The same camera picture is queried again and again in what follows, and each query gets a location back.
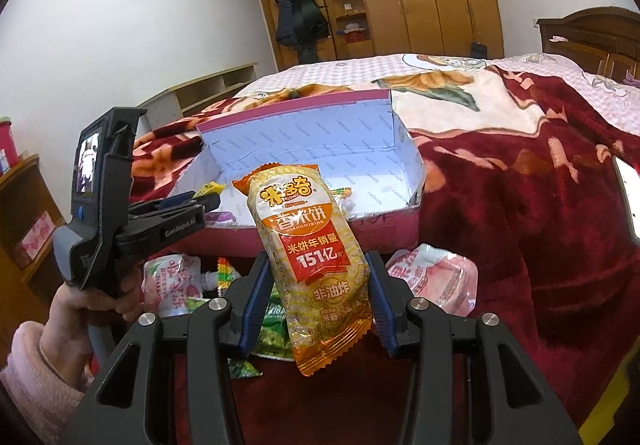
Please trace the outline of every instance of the tissue box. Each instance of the tissue box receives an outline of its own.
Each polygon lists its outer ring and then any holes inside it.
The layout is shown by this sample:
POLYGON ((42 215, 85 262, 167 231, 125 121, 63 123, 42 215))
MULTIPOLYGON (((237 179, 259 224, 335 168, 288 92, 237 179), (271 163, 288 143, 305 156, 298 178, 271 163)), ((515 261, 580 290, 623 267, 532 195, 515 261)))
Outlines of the tissue box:
POLYGON ((169 196, 223 183, 218 212, 228 214, 180 242, 180 251, 255 257, 262 250, 246 197, 232 181, 268 162, 317 164, 330 188, 350 187, 347 221, 364 251, 417 245, 424 166, 388 90, 277 102, 213 118, 198 130, 205 148, 169 196))
POLYGON ((56 225, 51 216, 44 211, 11 252, 12 258, 20 269, 26 268, 36 258, 55 229, 56 225))

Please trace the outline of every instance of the pink container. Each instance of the pink container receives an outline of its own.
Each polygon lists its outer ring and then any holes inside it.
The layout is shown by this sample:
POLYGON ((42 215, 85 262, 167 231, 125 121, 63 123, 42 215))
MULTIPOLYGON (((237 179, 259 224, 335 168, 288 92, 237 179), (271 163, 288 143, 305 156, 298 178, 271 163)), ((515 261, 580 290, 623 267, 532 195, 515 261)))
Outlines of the pink container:
POLYGON ((14 138, 11 136, 11 119, 0 117, 0 151, 4 150, 10 167, 18 163, 18 153, 15 151, 14 138))
POLYGON ((172 195, 199 190, 222 177, 227 187, 221 194, 219 212, 232 213, 235 220, 221 225, 208 223, 207 228, 183 239, 172 251, 199 256, 258 255, 262 241, 246 208, 246 197, 236 192, 229 183, 230 174, 223 172, 233 172, 236 180, 264 162, 278 161, 276 155, 286 158, 284 164, 302 163, 311 157, 329 187, 332 180, 340 186, 350 184, 353 211, 348 222, 362 250, 393 253, 418 244, 424 166, 404 124, 393 112, 388 90, 276 102, 214 117, 200 124, 198 130, 206 147, 178 178, 172 195), (301 130, 305 131, 304 137, 300 136, 301 130), (254 142, 256 133, 269 133, 269 143, 254 142), (310 150, 305 145, 307 136, 315 144, 310 150), (246 154, 252 158, 247 164, 246 154), (356 163, 347 164, 350 158, 356 163), (375 176, 371 173, 372 162, 375 176))

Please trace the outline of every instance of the orange snack wrapper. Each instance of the orange snack wrapper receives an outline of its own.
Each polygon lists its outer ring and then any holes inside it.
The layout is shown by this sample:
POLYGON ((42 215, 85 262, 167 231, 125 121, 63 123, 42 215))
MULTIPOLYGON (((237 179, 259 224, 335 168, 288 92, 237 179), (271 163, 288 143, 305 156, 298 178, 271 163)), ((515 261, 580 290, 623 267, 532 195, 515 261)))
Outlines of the orange snack wrapper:
POLYGON ((316 165, 263 165, 234 186, 269 254, 296 364, 313 375, 371 327, 369 265, 316 165))

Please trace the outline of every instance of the small screen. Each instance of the small screen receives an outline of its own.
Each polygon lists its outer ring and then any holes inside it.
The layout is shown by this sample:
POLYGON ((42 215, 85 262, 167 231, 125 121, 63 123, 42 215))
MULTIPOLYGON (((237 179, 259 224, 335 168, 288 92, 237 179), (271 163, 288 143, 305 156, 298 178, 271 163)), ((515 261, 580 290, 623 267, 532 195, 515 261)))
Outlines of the small screen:
POLYGON ((78 183, 76 192, 78 194, 93 194, 95 189, 95 164, 98 159, 98 146, 100 133, 84 139, 78 152, 78 183))

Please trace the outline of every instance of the wooden headboard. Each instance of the wooden headboard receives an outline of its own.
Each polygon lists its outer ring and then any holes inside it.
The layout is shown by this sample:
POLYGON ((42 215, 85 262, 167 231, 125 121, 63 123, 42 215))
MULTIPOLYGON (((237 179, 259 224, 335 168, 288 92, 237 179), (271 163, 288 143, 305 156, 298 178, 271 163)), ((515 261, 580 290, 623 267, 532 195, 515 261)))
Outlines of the wooden headboard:
POLYGON ((564 55, 589 73, 622 82, 640 74, 640 14, 617 6, 588 8, 562 19, 540 19, 542 51, 564 55), (567 41, 550 41, 554 36, 567 41))

